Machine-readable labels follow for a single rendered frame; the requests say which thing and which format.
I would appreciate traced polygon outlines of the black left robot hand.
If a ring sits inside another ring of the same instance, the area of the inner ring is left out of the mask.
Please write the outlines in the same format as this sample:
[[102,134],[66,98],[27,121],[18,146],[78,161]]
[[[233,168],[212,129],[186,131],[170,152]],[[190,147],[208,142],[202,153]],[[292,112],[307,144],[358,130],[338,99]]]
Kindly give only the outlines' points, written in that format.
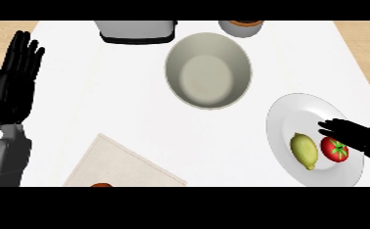
[[0,125],[21,124],[30,116],[43,54],[31,34],[18,30],[0,68]]

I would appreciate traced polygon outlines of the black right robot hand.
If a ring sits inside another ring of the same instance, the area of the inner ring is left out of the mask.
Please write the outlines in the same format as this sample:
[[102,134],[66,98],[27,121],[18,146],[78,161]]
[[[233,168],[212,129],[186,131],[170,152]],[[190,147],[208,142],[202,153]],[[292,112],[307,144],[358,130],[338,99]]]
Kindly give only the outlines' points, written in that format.
[[338,142],[370,158],[370,127],[339,118],[320,121],[319,125],[319,132],[324,136],[332,137]]

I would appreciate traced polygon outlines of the red tomato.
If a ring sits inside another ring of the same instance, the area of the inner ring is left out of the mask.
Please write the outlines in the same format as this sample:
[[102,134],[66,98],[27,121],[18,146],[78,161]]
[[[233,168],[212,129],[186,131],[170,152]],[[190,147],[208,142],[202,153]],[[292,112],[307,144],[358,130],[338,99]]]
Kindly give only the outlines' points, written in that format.
[[333,162],[344,162],[350,156],[348,147],[332,137],[321,140],[321,152]]

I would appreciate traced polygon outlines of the white plate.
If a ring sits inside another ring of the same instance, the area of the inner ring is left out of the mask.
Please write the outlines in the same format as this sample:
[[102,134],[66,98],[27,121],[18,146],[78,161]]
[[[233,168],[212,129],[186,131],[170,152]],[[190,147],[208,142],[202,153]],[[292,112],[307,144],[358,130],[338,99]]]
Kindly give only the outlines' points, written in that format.
[[319,132],[319,122],[333,118],[345,119],[335,106],[302,93],[280,97],[268,111],[265,135],[270,148],[282,167],[305,186],[354,186],[361,177],[364,155],[358,151],[350,149],[344,162],[332,161],[319,152],[313,170],[296,161],[291,151],[291,139],[296,133],[307,135],[320,145],[324,136]]

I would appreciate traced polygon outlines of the beige bowl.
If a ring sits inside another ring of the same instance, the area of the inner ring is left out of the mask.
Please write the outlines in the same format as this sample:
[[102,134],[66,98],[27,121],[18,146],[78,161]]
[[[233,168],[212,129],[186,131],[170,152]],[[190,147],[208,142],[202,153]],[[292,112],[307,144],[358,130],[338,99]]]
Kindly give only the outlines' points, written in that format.
[[192,34],[170,51],[165,76],[174,94],[190,106],[223,109],[243,98],[252,83],[248,53],[224,35]]

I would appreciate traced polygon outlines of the yellow lemon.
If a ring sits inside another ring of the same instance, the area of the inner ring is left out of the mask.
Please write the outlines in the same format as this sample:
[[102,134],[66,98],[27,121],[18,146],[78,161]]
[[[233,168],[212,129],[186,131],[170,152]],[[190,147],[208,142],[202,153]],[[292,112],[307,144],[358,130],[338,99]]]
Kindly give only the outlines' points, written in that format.
[[301,133],[296,133],[291,139],[291,151],[296,161],[308,170],[316,168],[319,160],[319,149],[313,139]]

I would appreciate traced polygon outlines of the grey appliance with black base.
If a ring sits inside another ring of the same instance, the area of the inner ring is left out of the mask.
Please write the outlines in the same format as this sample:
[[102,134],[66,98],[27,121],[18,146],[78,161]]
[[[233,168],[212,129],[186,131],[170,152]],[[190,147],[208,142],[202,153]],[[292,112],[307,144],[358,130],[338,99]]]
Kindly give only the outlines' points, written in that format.
[[103,41],[128,45],[171,42],[177,24],[177,21],[96,21]]

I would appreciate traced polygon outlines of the beige placemat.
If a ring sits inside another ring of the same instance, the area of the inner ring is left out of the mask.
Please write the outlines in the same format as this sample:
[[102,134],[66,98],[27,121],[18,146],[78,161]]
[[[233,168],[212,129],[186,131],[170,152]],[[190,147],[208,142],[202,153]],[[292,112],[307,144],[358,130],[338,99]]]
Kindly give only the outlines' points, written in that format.
[[184,186],[186,181],[99,134],[66,179],[65,185],[92,187],[108,183],[125,186]]

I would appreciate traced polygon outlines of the grey cup with brown contents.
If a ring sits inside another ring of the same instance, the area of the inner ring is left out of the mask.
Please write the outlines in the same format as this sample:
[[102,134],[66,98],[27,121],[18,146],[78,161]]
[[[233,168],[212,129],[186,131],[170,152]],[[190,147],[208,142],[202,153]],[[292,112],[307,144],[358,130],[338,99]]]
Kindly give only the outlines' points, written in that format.
[[261,29],[263,21],[220,21],[221,29],[235,37],[252,37]]

